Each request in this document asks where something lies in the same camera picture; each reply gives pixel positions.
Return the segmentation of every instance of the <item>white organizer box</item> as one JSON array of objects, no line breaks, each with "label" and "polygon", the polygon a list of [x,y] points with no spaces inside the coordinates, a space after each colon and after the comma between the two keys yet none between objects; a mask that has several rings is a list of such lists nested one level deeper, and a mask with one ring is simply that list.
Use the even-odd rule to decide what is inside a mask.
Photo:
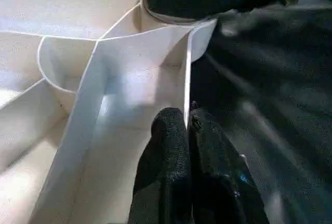
[{"label": "white organizer box", "polygon": [[0,1],[0,223],[126,223],[164,107],[216,21],[169,25],[140,0]]}]

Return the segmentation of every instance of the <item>curved divider wall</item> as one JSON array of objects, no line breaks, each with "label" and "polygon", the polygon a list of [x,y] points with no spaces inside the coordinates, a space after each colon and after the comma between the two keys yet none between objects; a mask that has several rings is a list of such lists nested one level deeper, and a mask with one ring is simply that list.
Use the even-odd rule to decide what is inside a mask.
[{"label": "curved divider wall", "polygon": [[215,26],[168,25],[138,2],[0,2],[0,71],[15,75],[0,86],[18,88],[0,107],[0,222],[126,221],[154,116],[189,114],[192,30],[209,29],[205,50]]}]

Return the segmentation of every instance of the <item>tray compartment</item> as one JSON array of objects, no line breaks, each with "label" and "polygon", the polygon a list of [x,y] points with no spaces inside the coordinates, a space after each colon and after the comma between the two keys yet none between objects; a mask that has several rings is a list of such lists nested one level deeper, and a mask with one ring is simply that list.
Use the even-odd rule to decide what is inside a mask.
[{"label": "tray compartment", "polygon": [[36,62],[41,38],[0,32],[0,107],[42,78]]},{"label": "tray compartment", "polygon": [[81,76],[88,64],[96,41],[44,37],[40,43],[37,61],[39,70],[70,113]]}]

